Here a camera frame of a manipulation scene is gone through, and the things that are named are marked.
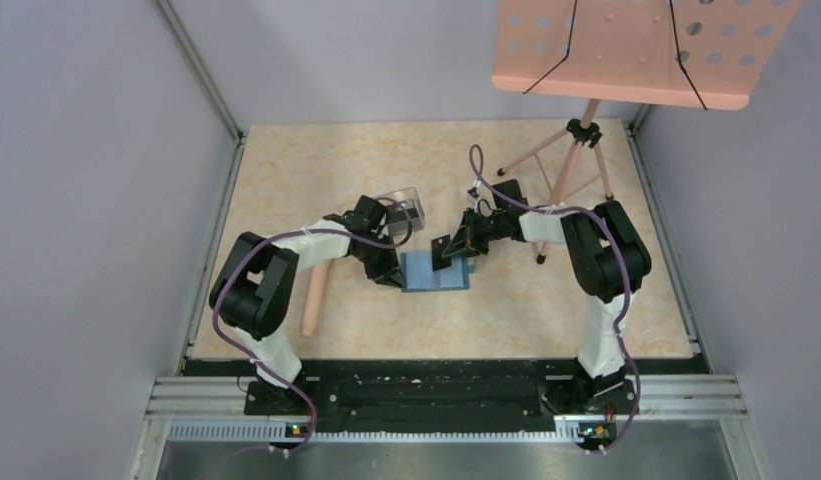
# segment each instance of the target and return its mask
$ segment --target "wall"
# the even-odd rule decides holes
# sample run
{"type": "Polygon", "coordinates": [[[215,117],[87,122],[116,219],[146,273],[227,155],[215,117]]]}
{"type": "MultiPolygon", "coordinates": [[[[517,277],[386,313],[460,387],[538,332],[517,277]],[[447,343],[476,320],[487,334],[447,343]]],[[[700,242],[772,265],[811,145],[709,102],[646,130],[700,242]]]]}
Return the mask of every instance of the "wall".
{"type": "Polygon", "coordinates": [[[0,479],[126,476],[231,148],[151,1],[0,1],[0,479]]]}
{"type": "MultiPolygon", "coordinates": [[[[570,118],[586,100],[495,89],[496,0],[176,0],[240,125],[570,118]]],[[[608,102],[599,116],[633,118],[608,102]]]]}
{"type": "Polygon", "coordinates": [[[715,364],[776,478],[821,478],[821,2],[740,112],[658,107],[648,163],[715,364]]]}

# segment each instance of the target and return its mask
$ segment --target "purple cable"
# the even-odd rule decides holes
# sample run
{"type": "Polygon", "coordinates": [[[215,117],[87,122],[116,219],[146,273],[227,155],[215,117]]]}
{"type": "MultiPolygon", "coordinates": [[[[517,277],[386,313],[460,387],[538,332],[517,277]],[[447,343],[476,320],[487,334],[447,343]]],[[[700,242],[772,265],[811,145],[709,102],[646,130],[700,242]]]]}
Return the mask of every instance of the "purple cable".
{"type": "Polygon", "coordinates": [[[625,259],[622,257],[622,251],[619,250],[619,245],[616,244],[616,240],[613,239],[613,235],[611,235],[610,230],[608,230],[607,225],[604,224],[601,217],[596,215],[593,211],[588,210],[583,207],[562,207],[553,210],[542,210],[536,207],[532,207],[530,205],[526,205],[522,202],[513,200],[512,198],[504,195],[503,193],[499,192],[492,185],[483,177],[482,173],[484,170],[484,151],[481,150],[481,146],[477,143],[469,147],[469,165],[472,166],[472,171],[475,172],[475,176],[480,180],[480,182],[492,192],[493,195],[496,197],[519,207],[523,210],[527,210],[529,212],[537,212],[544,215],[549,213],[583,213],[587,217],[590,218],[596,225],[598,225],[601,233],[604,234],[604,238],[607,239],[608,243],[610,243],[610,249],[613,250],[613,256],[616,257],[616,261],[619,263],[619,270],[622,272],[622,286],[625,290],[625,301],[622,304],[622,310],[619,312],[619,316],[616,317],[616,320],[613,321],[613,331],[616,334],[616,340],[619,342],[619,350],[622,352],[622,356],[625,358],[625,362],[631,367],[631,372],[634,374],[634,384],[636,385],[636,390],[634,392],[634,405],[631,408],[631,413],[628,414],[628,418],[625,420],[625,424],[622,425],[622,430],[619,431],[619,435],[610,442],[610,445],[605,447],[603,450],[598,450],[603,452],[605,455],[610,453],[611,450],[616,448],[616,445],[622,440],[626,433],[628,433],[628,428],[631,426],[631,423],[634,421],[634,415],[636,415],[637,410],[639,410],[640,406],[640,370],[637,368],[636,362],[634,362],[634,358],[628,353],[628,349],[625,347],[625,341],[622,340],[622,330],[619,328],[619,324],[622,323],[622,319],[625,318],[625,315],[628,313],[628,308],[631,306],[631,279],[628,276],[628,269],[625,267],[625,259]],[[475,149],[478,150],[478,156],[480,157],[481,166],[478,168],[475,165],[475,156],[474,151],[475,149]]]}
{"type": "MultiPolygon", "coordinates": [[[[388,200],[388,201],[392,202],[394,205],[398,205],[398,207],[401,209],[401,211],[404,212],[404,215],[407,217],[407,222],[408,222],[407,233],[404,236],[404,238],[397,244],[388,245],[388,244],[384,244],[384,243],[378,243],[378,242],[369,240],[368,238],[361,237],[359,235],[355,235],[353,233],[350,233],[350,232],[347,232],[347,231],[344,231],[344,230],[333,230],[333,229],[330,229],[330,228],[312,228],[312,229],[308,229],[307,232],[309,232],[310,234],[325,233],[325,234],[342,235],[344,237],[348,237],[352,240],[356,240],[360,243],[370,245],[370,246],[373,246],[373,247],[376,247],[376,248],[383,248],[383,249],[386,249],[386,250],[397,249],[398,247],[401,247],[402,245],[404,245],[408,241],[410,241],[410,236],[413,234],[413,224],[412,224],[412,220],[410,218],[410,212],[408,212],[405,208],[403,208],[401,206],[401,202],[399,202],[395,199],[392,199],[392,198],[389,198],[389,197],[377,197],[377,199],[378,200],[388,200]]],[[[245,255],[245,257],[242,259],[242,261],[239,262],[239,265],[237,265],[236,268],[233,269],[233,272],[231,273],[230,278],[232,278],[232,279],[239,278],[239,275],[245,269],[245,266],[248,265],[248,263],[251,262],[251,260],[263,248],[265,248],[268,244],[270,244],[272,242],[276,242],[278,240],[283,240],[283,239],[286,239],[286,238],[294,238],[294,237],[298,237],[298,236],[306,235],[306,234],[307,233],[305,233],[303,230],[297,230],[297,231],[294,231],[294,232],[280,233],[280,234],[277,234],[277,235],[273,235],[271,237],[264,238],[260,243],[255,245],[254,248],[252,248],[251,251],[248,252],[247,255],[245,255]]],[[[257,366],[263,372],[265,372],[267,375],[274,378],[278,382],[284,384],[287,388],[289,388],[290,390],[295,392],[299,397],[301,397],[304,400],[304,402],[307,403],[307,407],[310,409],[310,422],[309,422],[310,427],[307,429],[307,433],[304,435],[304,439],[301,441],[301,443],[298,444],[296,447],[294,447],[293,449],[291,449],[289,451],[289,455],[292,455],[294,453],[297,453],[299,450],[301,450],[301,448],[303,448],[304,445],[306,445],[310,441],[310,438],[313,436],[313,433],[316,431],[316,421],[318,419],[317,413],[316,413],[316,406],[313,404],[313,401],[310,400],[310,397],[303,390],[296,387],[295,385],[292,384],[292,382],[287,381],[285,378],[281,377],[280,375],[275,373],[272,369],[270,369],[269,367],[264,365],[260,361],[260,359],[257,358],[256,355],[254,355],[254,352],[252,352],[248,347],[246,347],[245,345],[243,345],[243,344],[239,343],[238,341],[234,340],[229,335],[227,335],[224,331],[222,331],[221,327],[219,326],[219,312],[220,312],[220,308],[221,308],[222,303],[224,302],[225,297],[227,297],[227,294],[230,291],[231,286],[233,286],[233,282],[228,281],[224,284],[222,289],[219,291],[219,296],[216,299],[216,305],[213,307],[213,331],[215,331],[216,335],[221,337],[222,340],[224,340],[225,342],[233,345],[239,351],[241,351],[241,352],[245,353],[246,355],[248,355],[248,357],[251,358],[252,360],[254,360],[255,361],[254,363],[256,363],[257,366]]],[[[247,451],[254,450],[255,448],[256,447],[251,446],[251,447],[245,447],[245,448],[242,448],[240,450],[237,450],[237,451],[233,452],[232,454],[224,457],[219,463],[227,461],[230,458],[233,458],[233,457],[237,456],[240,453],[245,453],[247,451]]]]}

